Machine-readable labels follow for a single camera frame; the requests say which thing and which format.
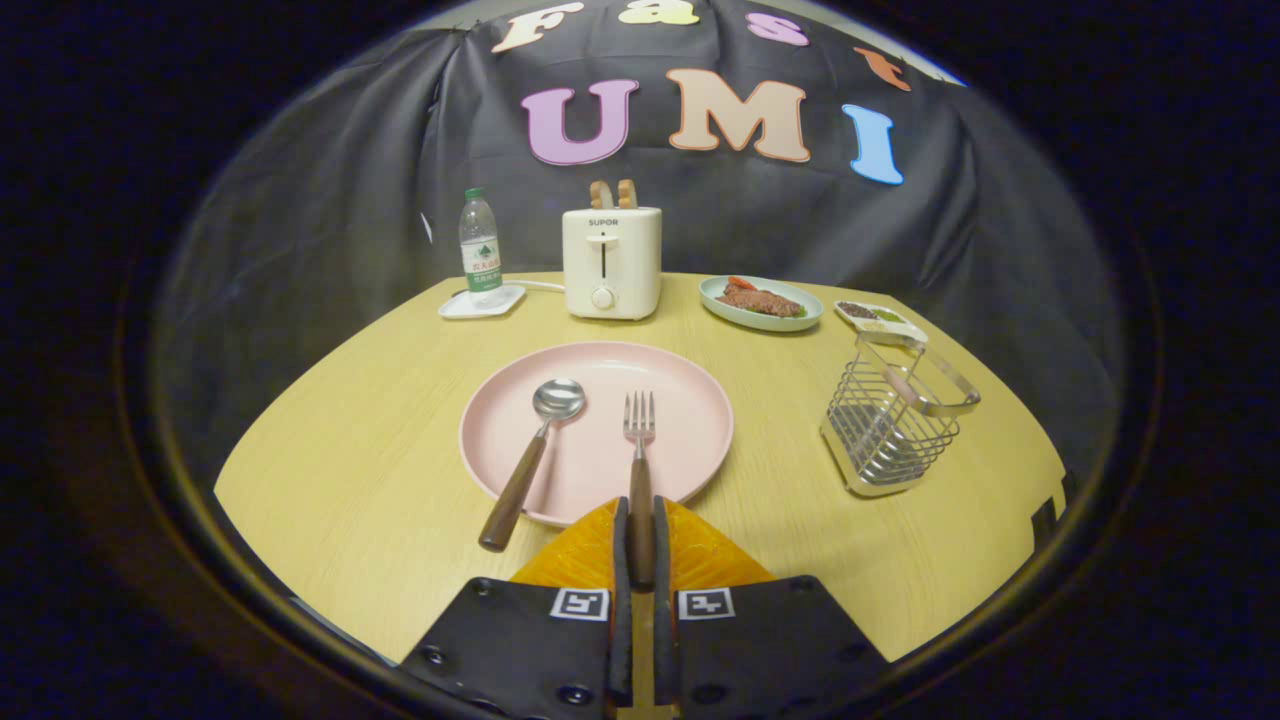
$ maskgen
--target toaster knob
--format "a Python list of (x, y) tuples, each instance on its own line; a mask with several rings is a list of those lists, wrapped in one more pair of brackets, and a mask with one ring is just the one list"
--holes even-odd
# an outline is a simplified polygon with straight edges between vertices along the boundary
[(595, 288), (595, 292), (591, 293), (591, 305), (595, 305), (600, 310), (613, 307), (613, 291), (607, 287)]

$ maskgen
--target peach letter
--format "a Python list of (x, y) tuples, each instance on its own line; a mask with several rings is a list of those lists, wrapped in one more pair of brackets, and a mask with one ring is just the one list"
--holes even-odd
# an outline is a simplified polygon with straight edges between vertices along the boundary
[(680, 68), (667, 77), (680, 86), (680, 132), (671, 143), (681, 150), (714, 150), (719, 140), (712, 135), (709, 118), (716, 118), (724, 140), (742, 150), (763, 124), (755, 151), (765, 158), (809, 161), (809, 150), (800, 135), (800, 101), (804, 91), (785, 82), (764, 81), (742, 102), (724, 79), (710, 70)]
[(564, 13), (576, 13), (585, 6), (581, 3), (568, 3), (567, 5), (556, 5), (554, 8), (547, 8), (545, 10), (538, 10), (526, 15), (516, 15), (507, 20), (511, 23), (511, 29), (507, 31), (507, 37), (502, 42), (493, 46), (493, 51), (506, 53), (512, 47), (536, 42), (543, 37), (543, 33), (538, 32), (539, 29), (552, 29), (564, 19)]

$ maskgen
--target toaster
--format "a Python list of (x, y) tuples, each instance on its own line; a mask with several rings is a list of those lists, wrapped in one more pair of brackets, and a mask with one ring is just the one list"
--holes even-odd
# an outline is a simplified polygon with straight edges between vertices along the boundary
[(564, 306), (579, 318), (639, 320), (658, 307), (662, 290), (662, 210), (640, 208), (634, 190), (613, 208), (593, 186), (593, 205), (564, 213)]

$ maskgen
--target yellow tabletop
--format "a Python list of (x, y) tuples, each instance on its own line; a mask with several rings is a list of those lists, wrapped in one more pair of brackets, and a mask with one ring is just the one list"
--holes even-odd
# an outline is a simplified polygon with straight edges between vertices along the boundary
[[(559, 282), (561, 274), (508, 277)], [(399, 660), (467, 579), (509, 578), (559, 532), (522, 518), (506, 552), (476, 543), (493, 500), (458, 451), (467, 400), (520, 356), (613, 340), (680, 354), (719, 380), (733, 404), (733, 443), (719, 475), (686, 505), (776, 575), (818, 577), (888, 660), (945, 630), (1027, 560), (1032, 514), (1051, 496), (1065, 507), (1064, 469), (991, 370), (884, 295), (796, 283), (827, 313), (812, 332), (764, 333), (701, 307), (701, 279), (663, 275), (658, 310), (640, 322), (573, 318), (562, 295), (538, 288), (502, 318), (445, 320), (436, 310), (465, 281), (444, 281), (344, 342), (271, 404), (227, 460), (218, 500), (303, 601)], [(956, 441), (906, 492), (850, 495), (819, 436), (856, 355), (836, 300), (906, 316), (928, 333), (929, 351), (982, 392)], [(646, 671), (636, 666), (637, 683)]]

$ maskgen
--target wire utensil holder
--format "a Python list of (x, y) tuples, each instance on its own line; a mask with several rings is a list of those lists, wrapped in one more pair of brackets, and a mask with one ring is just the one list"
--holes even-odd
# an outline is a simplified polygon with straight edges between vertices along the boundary
[[(886, 361), (872, 342), (897, 345), (910, 365)], [(957, 416), (972, 413), (982, 396), (960, 373), (915, 338), (858, 333), (858, 356), (845, 365), (822, 424), (845, 488), (863, 496), (900, 492), (920, 483), (942, 451), (960, 433)], [(952, 382), (964, 400), (946, 405), (916, 374), (929, 361)]]

